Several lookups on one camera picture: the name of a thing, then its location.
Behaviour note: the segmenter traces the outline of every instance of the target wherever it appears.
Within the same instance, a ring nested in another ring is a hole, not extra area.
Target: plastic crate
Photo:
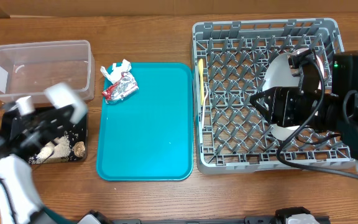
[[[341,35],[333,19],[280,19],[265,21],[198,22],[193,26],[192,67],[196,118],[198,169],[204,174],[291,169],[277,161],[279,141],[249,103],[261,91],[266,69],[284,52],[315,49],[331,89],[334,53],[343,52]],[[204,92],[208,89],[204,128],[201,128],[200,75],[197,63],[204,60]],[[327,133],[304,130],[305,141]],[[354,166],[350,150],[339,138],[320,145],[295,139],[287,145],[285,159],[300,164],[347,169]]]

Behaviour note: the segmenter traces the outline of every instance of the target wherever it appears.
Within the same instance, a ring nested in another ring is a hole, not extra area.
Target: crumpled paper
[[[139,89],[134,76],[130,72],[131,68],[131,63],[125,59],[122,61],[120,67],[117,67],[117,64],[114,63],[110,74],[103,66],[100,68],[103,76],[112,83],[109,88],[102,92],[107,104],[123,100],[126,96]]]

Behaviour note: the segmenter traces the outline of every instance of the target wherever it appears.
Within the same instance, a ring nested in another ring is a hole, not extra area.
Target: white label
[[[0,66],[0,91],[5,93],[7,83],[7,71]]]

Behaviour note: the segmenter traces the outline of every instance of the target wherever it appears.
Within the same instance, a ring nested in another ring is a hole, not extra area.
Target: wooden table
[[[0,19],[0,45],[84,39],[96,62],[95,98],[88,103],[88,158],[45,164],[34,172],[44,203],[72,220],[90,209],[112,219],[163,220],[273,215],[279,208],[304,206],[315,215],[329,215],[332,223],[358,223],[358,181],[345,177],[299,170],[203,175],[196,157],[193,173],[181,182],[107,182],[95,170],[104,82],[100,66],[123,58],[190,65],[195,22],[301,17],[334,18],[345,49],[358,49],[358,13]]]

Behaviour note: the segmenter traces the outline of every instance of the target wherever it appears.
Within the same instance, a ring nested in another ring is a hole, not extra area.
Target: silver foil wrapper
[[[134,76],[130,72],[123,72],[122,78],[102,92],[107,104],[123,100],[126,96],[139,89]]]

